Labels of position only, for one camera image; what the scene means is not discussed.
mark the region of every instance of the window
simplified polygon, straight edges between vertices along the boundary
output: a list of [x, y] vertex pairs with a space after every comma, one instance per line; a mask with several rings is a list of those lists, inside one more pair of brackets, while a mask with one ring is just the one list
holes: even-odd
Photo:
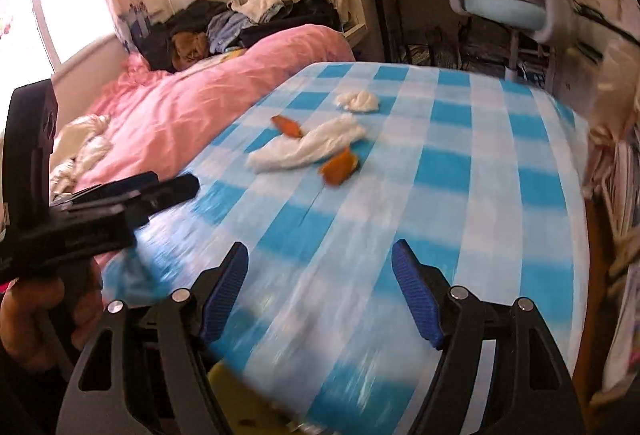
[[0, 0], [0, 128], [11, 93], [113, 33], [105, 0]]

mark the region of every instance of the metal bolt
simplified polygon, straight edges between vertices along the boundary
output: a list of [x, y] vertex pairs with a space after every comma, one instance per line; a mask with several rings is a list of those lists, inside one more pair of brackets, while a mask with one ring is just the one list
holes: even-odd
[[460, 285], [451, 287], [449, 294], [451, 294], [451, 297], [456, 300], [466, 300], [469, 297], [469, 291]]
[[533, 301], [529, 298], [520, 298], [518, 300], [518, 307], [525, 312], [531, 312], [533, 310]]
[[122, 310], [122, 308], [124, 307], [124, 303], [120, 300], [114, 300], [111, 303], [109, 303], [107, 305], [107, 310], [111, 313], [111, 314], [117, 314], [118, 312], [120, 312]]
[[183, 301], [187, 301], [191, 297], [191, 292], [189, 289], [178, 289], [174, 290], [171, 294], [171, 299], [176, 303], [182, 303]]

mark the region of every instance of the checkered tablecloth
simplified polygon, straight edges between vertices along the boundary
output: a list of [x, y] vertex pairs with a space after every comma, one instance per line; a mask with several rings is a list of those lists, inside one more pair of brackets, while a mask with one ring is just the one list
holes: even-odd
[[[340, 188], [318, 166], [256, 175], [247, 154], [282, 113], [311, 129], [339, 115], [336, 94], [369, 90], [362, 168]], [[421, 339], [390, 247], [480, 299], [535, 300], [573, 368], [589, 251], [580, 195], [585, 123], [538, 90], [464, 72], [319, 63], [289, 79], [187, 167], [196, 200], [154, 218], [107, 267], [106, 293], [131, 304], [189, 287], [234, 241], [250, 268], [223, 338], [227, 364], [283, 407], [344, 435], [406, 433], [439, 353]], [[488, 391], [486, 342], [465, 430]]]

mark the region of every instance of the pink bedding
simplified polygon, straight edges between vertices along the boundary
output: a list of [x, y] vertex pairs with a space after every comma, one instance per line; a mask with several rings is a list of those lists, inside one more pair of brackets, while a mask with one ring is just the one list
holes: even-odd
[[78, 182], [76, 191], [155, 171], [175, 176], [213, 138], [258, 100], [313, 63], [353, 61], [344, 37], [305, 25], [269, 36], [243, 56], [196, 73], [151, 72], [139, 54], [102, 89], [87, 113], [110, 115], [113, 149]]

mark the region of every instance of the wooden floor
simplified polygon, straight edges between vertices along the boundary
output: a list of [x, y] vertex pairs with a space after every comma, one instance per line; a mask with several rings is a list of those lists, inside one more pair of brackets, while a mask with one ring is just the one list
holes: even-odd
[[607, 409], [589, 407], [591, 396], [601, 388], [602, 369], [616, 328], [617, 311], [606, 299], [607, 270], [613, 262], [613, 239], [602, 202], [585, 201], [591, 261], [587, 316], [574, 371], [574, 386], [588, 433], [602, 422]]

